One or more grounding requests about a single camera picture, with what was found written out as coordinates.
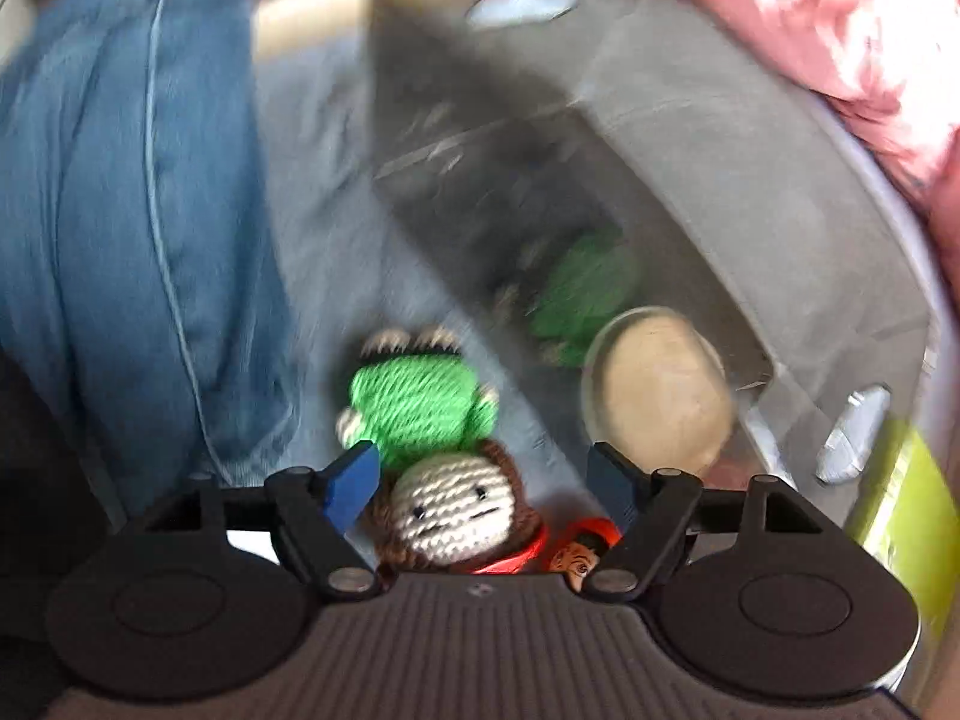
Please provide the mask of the red hooded figurine keychain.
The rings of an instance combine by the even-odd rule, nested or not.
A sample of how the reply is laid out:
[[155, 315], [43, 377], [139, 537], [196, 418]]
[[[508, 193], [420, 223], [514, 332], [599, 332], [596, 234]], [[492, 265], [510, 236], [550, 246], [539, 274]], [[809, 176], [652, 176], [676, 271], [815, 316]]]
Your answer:
[[544, 569], [562, 574], [566, 585], [573, 592], [580, 592], [584, 579], [620, 538], [619, 528], [608, 518], [579, 518], [545, 553]]

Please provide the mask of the round beige compact mirror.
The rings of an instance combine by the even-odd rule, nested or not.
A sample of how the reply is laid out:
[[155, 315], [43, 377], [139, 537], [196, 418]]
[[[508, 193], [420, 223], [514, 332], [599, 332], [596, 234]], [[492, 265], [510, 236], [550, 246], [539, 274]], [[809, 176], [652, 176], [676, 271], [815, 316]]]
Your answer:
[[736, 407], [716, 349], [667, 307], [623, 312], [589, 346], [581, 372], [587, 437], [643, 472], [703, 478], [734, 431]]

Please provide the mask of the crochet doll green sweater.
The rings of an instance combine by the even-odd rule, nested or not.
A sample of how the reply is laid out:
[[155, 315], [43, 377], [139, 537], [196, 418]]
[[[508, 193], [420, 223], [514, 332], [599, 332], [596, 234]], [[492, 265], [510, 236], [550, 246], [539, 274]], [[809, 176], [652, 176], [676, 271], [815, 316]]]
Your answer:
[[451, 330], [382, 328], [364, 342], [335, 432], [381, 455], [366, 518], [382, 569], [519, 574], [539, 557], [547, 525], [494, 438], [498, 413]]

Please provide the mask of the green lid with clear window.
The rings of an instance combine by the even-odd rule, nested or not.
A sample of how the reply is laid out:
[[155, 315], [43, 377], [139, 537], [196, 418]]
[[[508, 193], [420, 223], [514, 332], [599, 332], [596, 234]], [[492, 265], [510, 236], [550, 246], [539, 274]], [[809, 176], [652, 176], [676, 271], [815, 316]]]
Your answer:
[[844, 531], [907, 587], [924, 639], [939, 644], [958, 585], [958, 507], [911, 422], [884, 422]]

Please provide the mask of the grey plush mat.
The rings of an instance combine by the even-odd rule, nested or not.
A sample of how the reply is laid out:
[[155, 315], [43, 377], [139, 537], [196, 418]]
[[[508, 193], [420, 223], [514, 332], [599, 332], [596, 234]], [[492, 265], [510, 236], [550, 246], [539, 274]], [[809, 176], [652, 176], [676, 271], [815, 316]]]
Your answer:
[[483, 335], [477, 310], [454, 296], [374, 193], [363, 37], [347, 32], [259, 60], [256, 94], [267, 202], [301, 367], [301, 426], [290, 463], [322, 468], [340, 452], [335, 418], [371, 333], [444, 325], [500, 394], [496, 435], [530, 502], [555, 530], [595, 514], [596, 499]]

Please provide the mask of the smoky transparent storage bin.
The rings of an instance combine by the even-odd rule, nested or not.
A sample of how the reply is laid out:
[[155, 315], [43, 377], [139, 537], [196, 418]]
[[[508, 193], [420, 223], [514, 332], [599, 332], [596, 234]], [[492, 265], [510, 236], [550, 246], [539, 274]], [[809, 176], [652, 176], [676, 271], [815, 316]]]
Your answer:
[[957, 325], [916, 216], [813, 94], [690, 0], [371, 0], [377, 192], [482, 319], [551, 437], [576, 380], [530, 328], [594, 242], [584, 302], [665, 305], [715, 348], [739, 444], [836, 520], [818, 452], [856, 390], [946, 460]]

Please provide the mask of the person's legs in jeans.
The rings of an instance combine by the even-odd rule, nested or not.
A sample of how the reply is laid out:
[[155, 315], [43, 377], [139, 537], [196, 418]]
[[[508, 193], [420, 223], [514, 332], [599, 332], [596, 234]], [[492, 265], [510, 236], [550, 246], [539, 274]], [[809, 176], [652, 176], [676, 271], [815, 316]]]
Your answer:
[[2, 71], [2, 348], [129, 514], [296, 433], [249, 0], [52, 0]]

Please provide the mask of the pink quilt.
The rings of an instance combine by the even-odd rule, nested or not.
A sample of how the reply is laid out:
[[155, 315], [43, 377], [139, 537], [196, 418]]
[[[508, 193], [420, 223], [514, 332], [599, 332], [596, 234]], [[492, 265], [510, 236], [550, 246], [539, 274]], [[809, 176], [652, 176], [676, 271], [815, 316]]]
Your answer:
[[923, 216], [958, 278], [958, 0], [697, 0], [822, 94]]

